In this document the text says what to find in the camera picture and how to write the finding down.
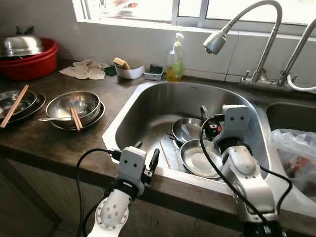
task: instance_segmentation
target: stacked plate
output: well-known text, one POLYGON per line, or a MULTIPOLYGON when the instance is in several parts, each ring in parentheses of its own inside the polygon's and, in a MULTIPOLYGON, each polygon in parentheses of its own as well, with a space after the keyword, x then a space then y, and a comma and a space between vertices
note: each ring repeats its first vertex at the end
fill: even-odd
MULTIPOLYGON (((218 179, 219 175, 207 160, 199 141, 202 124, 197 118, 181 118, 174 122, 172 133, 181 144, 180 158, 185 169, 200 177, 218 179)), ((221 154, 214 148, 212 142, 206 140, 205 133, 203 142, 216 167, 221 169, 223 166, 221 154)))
MULTIPOLYGON (((15 100, 20 94, 20 90, 12 90, 0 93, 0 122, 4 119, 15 100)), ((45 103, 45 96, 42 93, 28 90, 18 104, 15 112, 8 123, 26 119, 36 113, 45 103)))

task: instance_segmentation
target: chopsticks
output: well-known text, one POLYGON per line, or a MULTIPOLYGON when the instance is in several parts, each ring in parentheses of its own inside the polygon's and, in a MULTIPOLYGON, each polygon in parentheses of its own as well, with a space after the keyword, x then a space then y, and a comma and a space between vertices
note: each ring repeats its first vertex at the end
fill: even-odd
POLYGON ((73 115, 73 118, 74 118, 74 121, 76 124, 76 128, 78 131, 80 131, 81 129, 83 129, 83 127, 82 127, 81 121, 79 119, 79 116, 78 116, 78 114, 73 106, 70 106, 70 111, 71 111, 71 114, 73 115))
POLYGON ((13 115, 14 111, 16 110, 16 107, 18 107, 19 103, 21 102, 21 100, 22 100, 23 96, 25 95, 26 91, 28 90, 28 88, 29 88, 29 85, 25 85, 24 88, 21 90, 18 98, 15 100, 15 102, 12 105, 11 109, 6 114, 6 116, 4 117, 2 123, 0 124, 1 128, 5 128, 5 126, 9 122, 11 116, 13 115))
POLYGON ((159 144, 160 144, 160 146, 161 146, 161 149, 162 149, 162 152, 163 152, 163 156, 164 156, 164 159, 165 159, 166 162, 167 162, 168 168, 171 169, 171 165, 170 165, 169 159, 168 159, 168 157, 167 157, 166 152, 164 151, 164 148, 163 148, 163 146, 162 146, 161 141, 159 141, 159 144))

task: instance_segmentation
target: faucet handle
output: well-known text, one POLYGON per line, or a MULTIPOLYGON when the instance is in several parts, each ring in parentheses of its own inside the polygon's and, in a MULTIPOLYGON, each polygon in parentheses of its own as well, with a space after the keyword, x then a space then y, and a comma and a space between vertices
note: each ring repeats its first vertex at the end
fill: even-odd
POLYGON ((247 71, 247 72, 245 73, 245 75, 241 78, 241 80, 246 80, 246 78, 247 78, 249 72, 250 72, 250 71, 247 71))
POLYGON ((292 78, 292 82, 294 83, 296 79, 297 79, 297 74, 295 74, 294 77, 292 78))

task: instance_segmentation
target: countertop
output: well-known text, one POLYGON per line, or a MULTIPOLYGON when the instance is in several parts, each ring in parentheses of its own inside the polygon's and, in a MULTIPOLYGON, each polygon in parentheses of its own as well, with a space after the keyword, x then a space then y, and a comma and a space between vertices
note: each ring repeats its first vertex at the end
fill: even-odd
MULTIPOLYGON (((59 60, 59 69, 70 66, 71 61, 59 60)), ((21 122, 9 124, 0 131, 0 158, 74 178, 79 157, 92 148, 105 148, 102 134, 144 77, 125 80, 106 76, 104 80, 79 80, 57 71, 27 82, 30 89, 46 95, 45 105, 35 115, 21 122), (105 104, 105 114, 93 127, 81 132, 62 131, 45 118, 45 108, 56 96, 74 90, 88 90, 99 95, 105 104)), ((225 87, 222 82, 210 82, 225 87)), ((0 91, 22 88, 25 82, 0 79, 0 91)), ((80 179, 100 187, 108 187, 117 173, 117 165, 105 153, 89 155, 81 165, 80 179)), ((154 176, 141 199, 235 230, 241 230, 237 212, 230 195, 199 188, 162 176, 154 176)), ((316 219, 282 210, 280 223, 288 229, 288 236, 316 236, 316 219)))

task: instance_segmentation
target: white tile wall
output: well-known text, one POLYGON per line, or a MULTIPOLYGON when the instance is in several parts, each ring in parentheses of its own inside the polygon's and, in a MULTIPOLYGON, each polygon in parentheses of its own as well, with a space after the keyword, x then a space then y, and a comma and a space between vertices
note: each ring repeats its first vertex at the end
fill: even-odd
POLYGON ((226 76, 225 81, 229 81, 229 82, 239 82, 240 81, 241 76, 236 76, 236 75, 230 75, 228 74, 226 76))
MULTIPOLYGON (((59 55, 76 60, 98 59, 110 63, 116 56, 141 57, 147 64, 165 66, 172 48, 175 30, 124 27, 76 21, 71 0, 2 0, 0 2, 0 35, 13 34, 15 26, 35 26, 41 37, 56 40, 59 55)), ((205 52, 202 43, 211 30, 182 28, 185 73, 196 77, 227 80, 255 70, 269 34, 230 32, 218 55, 205 52)), ((294 50, 299 37, 278 36, 265 64, 267 75, 276 79, 294 50)), ((292 72, 297 82, 313 85, 316 81, 316 39, 309 39, 292 72)))

